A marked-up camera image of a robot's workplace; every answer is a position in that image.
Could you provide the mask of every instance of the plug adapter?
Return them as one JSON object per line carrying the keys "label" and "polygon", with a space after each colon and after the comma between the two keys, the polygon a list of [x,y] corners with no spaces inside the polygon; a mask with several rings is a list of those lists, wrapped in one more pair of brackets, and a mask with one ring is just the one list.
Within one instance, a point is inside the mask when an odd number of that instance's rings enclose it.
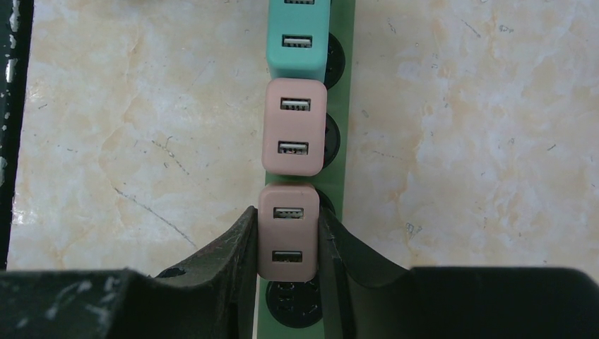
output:
{"label": "plug adapter", "polygon": [[273,79],[324,82],[331,0],[271,0],[266,61]]}
{"label": "plug adapter", "polygon": [[306,183],[272,183],[258,202],[258,274],[267,280],[306,282],[318,265],[320,200]]}
{"label": "plug adapter", "polygon": [[311,177],[323,167],[326,88],[279,78],[266,88],[262,165],[273,174]]}

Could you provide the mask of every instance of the usb port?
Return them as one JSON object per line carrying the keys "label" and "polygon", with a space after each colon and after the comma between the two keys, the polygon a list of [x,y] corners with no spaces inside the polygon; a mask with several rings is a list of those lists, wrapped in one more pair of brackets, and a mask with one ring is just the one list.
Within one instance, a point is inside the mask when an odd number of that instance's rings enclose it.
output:
{"label": "usb port", "polygon": [[275,207],[273,209],[275,219],[304,219],[303,208]]}
{"label": "usb port", "polygon": [[283,47],[312,48],[312,36],[283,35]]}
{"label": "usb port", "polygon": [[308,155],[308,143],[294,143],[291,141],[279,141],[279,153]]}
{"label": "usb port", "polygon": [[302,251],[273,251],[273,261],[278,263],[301,263]]}
{"label": "usb port", "polygon": [[292,97],[281,98],[281,109],[287,111],[309,111],[310,99],[294,99]]}
{"label": "usb port", "polygon": [[314,5],[314,0],[285,0],[286,4]]}

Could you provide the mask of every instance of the teal usb charger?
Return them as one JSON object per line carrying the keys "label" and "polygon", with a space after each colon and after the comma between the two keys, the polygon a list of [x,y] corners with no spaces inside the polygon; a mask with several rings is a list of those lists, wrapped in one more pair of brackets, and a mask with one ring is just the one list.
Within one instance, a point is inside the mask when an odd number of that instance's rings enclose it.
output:
{"label": "teal usb charger", "polygon": [[331,0],[270,0],[266,61],[272,79],[324,82]]}

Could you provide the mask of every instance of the beige marble countertop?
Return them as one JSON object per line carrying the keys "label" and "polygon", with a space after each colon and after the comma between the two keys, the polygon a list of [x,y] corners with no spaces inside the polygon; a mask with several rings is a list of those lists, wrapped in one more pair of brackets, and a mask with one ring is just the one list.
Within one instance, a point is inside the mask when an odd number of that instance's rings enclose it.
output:
{"label": "beige marble countertop", "polygon": [[[267,0],[37,0],[8,267],[156,274],[263,186]],[[345,212],[599,279],[599,1],[358,0]]]}

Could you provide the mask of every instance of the black socket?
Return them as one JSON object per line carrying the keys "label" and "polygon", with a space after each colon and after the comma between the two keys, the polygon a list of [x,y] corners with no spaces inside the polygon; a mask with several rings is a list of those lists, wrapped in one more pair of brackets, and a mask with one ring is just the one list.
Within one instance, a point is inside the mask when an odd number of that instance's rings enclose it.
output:
{"label": "black socket", "polygon": [[309,282],[269,282],[266,305],[284,326],[306,328],[314,325],[322,319],[318,275]]}
{"label": "black socket", "polygon": [[326,72],[324,85],[326,89],[332,88],[343,75],[345,70],[345,53],[335,35],[328,34],[328,56],[326,58]]}
{"label": "black socket", "polygon": [[316,192],[318,193],[320,198],[320,206],[322,208],[328,208],[329,210],[331,210],[331,212],[333,212],[334,215],[337,215],[337,213],[335,213],[335,206],[333,206],[333,201],[331,201],[323,191],[316,189]]}
{"label": "black socket", "polygon": [[335,160],[337,153],[339,153],[339,147],[341,147],[339,126],[337,126],[335,119],[327,113],[326,127],[324,129],[324,162],[322,168],[326,168]]}

